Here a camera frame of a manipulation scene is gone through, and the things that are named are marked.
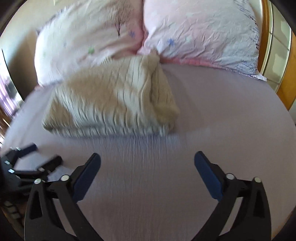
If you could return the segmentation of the beige knitted sweater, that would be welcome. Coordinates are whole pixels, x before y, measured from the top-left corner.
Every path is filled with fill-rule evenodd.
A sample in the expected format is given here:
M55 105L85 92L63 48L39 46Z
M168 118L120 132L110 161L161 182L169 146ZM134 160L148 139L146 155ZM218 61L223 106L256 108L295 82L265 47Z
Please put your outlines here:
M156 55L106 59L62 81L43 128L64 137L167 135L180 110Z

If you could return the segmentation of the lavender bed sheet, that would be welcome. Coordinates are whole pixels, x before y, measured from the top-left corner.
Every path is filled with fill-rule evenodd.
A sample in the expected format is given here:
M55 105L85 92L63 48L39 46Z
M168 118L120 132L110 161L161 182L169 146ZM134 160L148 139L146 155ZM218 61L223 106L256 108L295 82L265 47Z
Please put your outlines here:
M53 135L42 126L48 86L27 97L1 152L38 146L18 170L60 155L51 180L97 153L101 168L79 207L104 240L191 240L217 204L194 166L202 151L226 173L262 180L275 235L295 207L295 125L281 100L267 82L229 71L173 64L163 71L180 109L169 135Z

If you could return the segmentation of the left floral pink pillow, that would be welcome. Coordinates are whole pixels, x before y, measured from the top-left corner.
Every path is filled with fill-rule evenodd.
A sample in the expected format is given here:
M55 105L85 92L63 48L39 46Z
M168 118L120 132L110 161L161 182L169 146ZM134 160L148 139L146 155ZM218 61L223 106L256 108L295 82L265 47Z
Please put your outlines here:
M40 29L34 65L38 84L64 80L107 58L134 55L142 46L142 1L78 1Z

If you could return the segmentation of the floral pink pillow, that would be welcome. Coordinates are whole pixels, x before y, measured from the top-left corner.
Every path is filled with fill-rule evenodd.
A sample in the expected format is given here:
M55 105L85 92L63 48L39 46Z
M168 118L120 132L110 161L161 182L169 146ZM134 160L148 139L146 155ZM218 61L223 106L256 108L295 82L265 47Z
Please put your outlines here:
M144 1L143 7L138 53L266 80L257 67L260 31L249 1Z
M78 1L40 29L34 65L38 84L64 80L107 58L134 55L142 46L142 1Z

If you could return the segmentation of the right floral pink pillow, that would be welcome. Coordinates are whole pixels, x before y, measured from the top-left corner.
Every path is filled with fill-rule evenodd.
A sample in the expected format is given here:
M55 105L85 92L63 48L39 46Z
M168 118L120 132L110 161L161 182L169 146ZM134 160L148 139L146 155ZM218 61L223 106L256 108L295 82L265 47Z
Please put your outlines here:
M249 1L144 1L143 7L138 53L266 80L257 67L260 31Z

